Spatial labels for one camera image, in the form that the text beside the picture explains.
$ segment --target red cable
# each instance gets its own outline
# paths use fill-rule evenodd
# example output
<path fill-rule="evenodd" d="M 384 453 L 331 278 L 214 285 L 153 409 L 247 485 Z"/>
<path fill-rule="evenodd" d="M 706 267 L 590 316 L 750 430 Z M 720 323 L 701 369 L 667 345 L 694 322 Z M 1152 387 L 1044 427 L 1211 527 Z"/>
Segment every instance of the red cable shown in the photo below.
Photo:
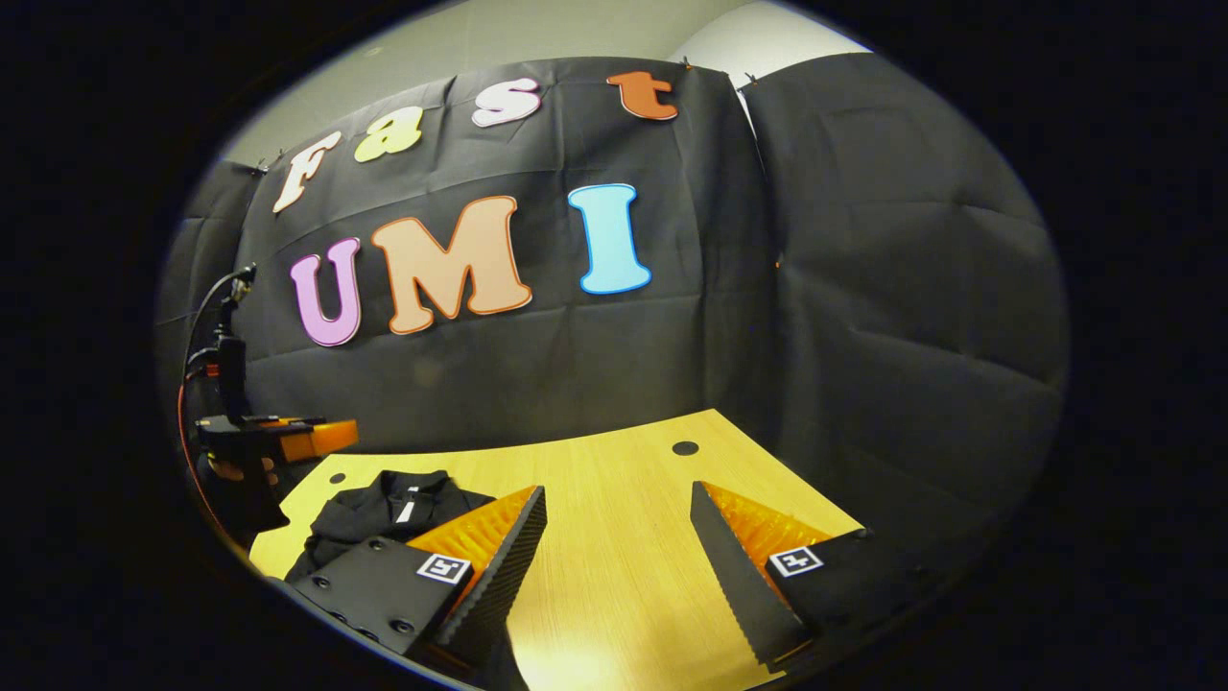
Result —
<path fill-rule="evenodd" d="M 205 509 L 209 511 L 209 517 L 214 519 L 217 528 L 222 529 L 222 533 L 226 533 L 226 529 L 222 527 L 222 522 L 217 520 L 217 514 L 215 514 L 214 508 L 209 506 L 209 498 L 205 497 L 204 488 L 200 487 L 200 477 L 196 475 L 196 464 L 192 463 L 192 454 L 188 453 L 188 434 L 183 430 L 183 390 L 188 383 L 196 377 L 196 374 L 199 373 L 189 374 L 187 379 L 183 380 L 183 384 L 179 385 L 179 442 L 183 444 L 183 458 L 188 461 L 188 470 L 192 471 L 192 480 L 196 484 L 196 492 L 200 492 L 200 500 L 205 503 Z"/>

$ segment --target black cable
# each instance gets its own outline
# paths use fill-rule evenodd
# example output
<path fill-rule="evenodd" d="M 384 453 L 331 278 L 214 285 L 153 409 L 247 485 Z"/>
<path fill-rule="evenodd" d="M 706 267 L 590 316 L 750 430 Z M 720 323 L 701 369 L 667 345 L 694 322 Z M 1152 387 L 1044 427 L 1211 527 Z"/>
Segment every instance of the black cable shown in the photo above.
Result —
<path fill-rule="evenodd" d="M 221 290 L 221 287 L 223 285 L 228 284 L 232 280 L 236 280 L 236 279 L 239 279 L 239 277 L 244 277 L 244 276 L 247 276 L 249 279 L 251 275 L 254 272 L 254 270 L 255 270 L 255 266 L 253 264 L 253 265 L 244 266 L 244 268 L 242 268 L 242 269 L 239 269 L 237 271 L 226 274 L 225 276 L 220 277 L 217 280 L 217 282 L 214 284 L 212 287 L 209 288 L 209 292 L 205 292 L 205 298 L 200 301 L 200 306 L 196 308 L 196 313 L 192 317 L 192 326 L 188 329 L 188 342 L 184 345 L 184 353 L 183 353 L 183 368 L 181 368 L 181 371 L 179 371 L 179 383 L 181 383 L 181 385 L 185 387 L 187 383 L 188 383 L 188 378 L 190 376 L 190 373 L 188 372 L 188 369 L 192 366 L 192 361 L 196 356 L 200 356 L 200 355 L 203 355 L 203 353 L 205 353 L 205 352 L 209 351 L 209 349 L 205 349 L 204 351 L 198 351 L 196 353 L 192 352 L 192 344 L 195 341 L 195 339 L 196 339 L 196 329 L 200 326 L 200 314 L 203 314 L 205 312 L 205 309 L 209 307 L 209 302 L 214 298 L 214 296 L 217 293 L 219 290 Z M 182 405 L 179 406 L 178 415 L 179 415 L 178 423 L 179 423 L 181 430 L 188 430 L 188 427 L 184 425 L 183 406 Z M 190 464 L 190 463 L 193 463 L 193 460 L 192 460 L 192 457 L 189 455 L 188 444 L 187 444 L 187 437 L 184 437 L 183 443 L 184 443 L 183 444 L 184 454 L 188 455 L 187 461 Z"/>
<path fill-rule="evenodd" d="M 183 368 L 179 372 L 181 379 L 188 377 L 188 362 L 192 360 L 192 342 L 196 338 L 196 328 L 200 325 L 200 314 L 205 312 L 205 308 L 209 306 L 209 301 L 214 298 L 214 295 L 217 293 L 217 290 L 220 290 L 222 285 L 226 285 L 228 281 L 232 281 L 237 277 L 249 275 L 253 268 L 254 266 L 246 266 L 235 272 L 222 276 L 221 279 L 217 280 L 217 282 L 214 284 L 212 287 L 209 288 L 209 292 L 205 293 L 205 298 L 200 301 L 200 307 L 196 308 L 195 315 L 192 317 L 192 328 L 188 329 L 188 344 L 184 347 Z"/>

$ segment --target letter u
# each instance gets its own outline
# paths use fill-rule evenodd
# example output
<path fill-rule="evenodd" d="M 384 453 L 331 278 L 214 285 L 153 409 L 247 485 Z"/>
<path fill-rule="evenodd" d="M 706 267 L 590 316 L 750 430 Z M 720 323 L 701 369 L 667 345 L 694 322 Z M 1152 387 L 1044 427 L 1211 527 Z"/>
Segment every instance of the letter u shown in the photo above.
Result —
<path fill-rule="evenodd" d="M 362 304 L 359 301 L 359 280 L 354 271 L 354 255 L 359 253 L 357 237 L 346 237 L 328 248 L 328 259 L 336 268 L 336 291 L 341 296 L 341 313 L 335 319 L 325 318 L 319 304 L 316 275 L 319 271 L 319 254 L 311 254 L 295 261 L 290 277 L 298 292 L 298 314 L 312 340 L 332 349 L 354 338 L 362 322 Z"/>

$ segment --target orange gripper pad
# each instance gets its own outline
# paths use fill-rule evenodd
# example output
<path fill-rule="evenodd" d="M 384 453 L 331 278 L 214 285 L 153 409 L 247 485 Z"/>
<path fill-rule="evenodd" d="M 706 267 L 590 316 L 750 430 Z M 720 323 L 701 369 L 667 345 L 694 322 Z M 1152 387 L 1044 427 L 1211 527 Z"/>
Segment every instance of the orange gripper pad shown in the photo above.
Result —
<path fill-rule="evenodd" d="M 707 491 L 707 496 L 712 498 L 716 508 L 721 511 L 721 517 L 738 538 L 738 542 L 742 544 L 742 549 L 759 569 L 759 574 L 764 577 L 768 585 L 771 585 L 776 595 L 787 603 L 771 577 L 768 576 L 768 557 L 830 540 L 831 535 L 728 490 L 702 481 L 700 485 Z"/>
<path fill-rule="evenodd" d="M 286 434 L 281 437 L 281 452 L 286 463 L 302 461 L 327 457 L 338 449 L 344 449 L 359 441 L 356 421 L 341 421 L 317 425 L 311 432 Z"/>
<path fill-rule="evenodd" d="M 473 566 L 473 578 L 457 598 L 457 605 L 464 601 L 465 595 L 481 578 L 481 574 L 495 558 L 495 552 L 503 544 L 507 534 L 511 533 L 516 519 L 519 518 L 524 504 L 528 503 L 537 485 L 530 485 L 519 492 L 496 500 L 484 507 L 457 517 L 448 523 L 424 533 L 406 542 L 410 547 L 468 560 Z"/>

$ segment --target letter m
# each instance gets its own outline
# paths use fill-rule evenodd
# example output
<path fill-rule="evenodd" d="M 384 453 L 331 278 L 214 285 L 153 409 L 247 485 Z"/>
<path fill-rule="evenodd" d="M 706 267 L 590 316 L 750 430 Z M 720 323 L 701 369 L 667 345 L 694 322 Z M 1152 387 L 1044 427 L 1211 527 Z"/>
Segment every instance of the letter m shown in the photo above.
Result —
<path fill-rule="evenodd" d="M 512 255 L 511 217 L 516 199 L 485 196 L 460 211 L 452 243 L 445 249 L 418 218 L 400 218 L 381 226 L 371 243 L 384 250 L 395 313 L 388 322 L 393 333 L 414 333 L 435 322 L 435 312 L 422 306 L 418 288 L 443 315 L 460 313 L 465 280 L 473 281 L 469 311 L 490 314 L 529 303 L 533 291 L 521 282 Z"/>

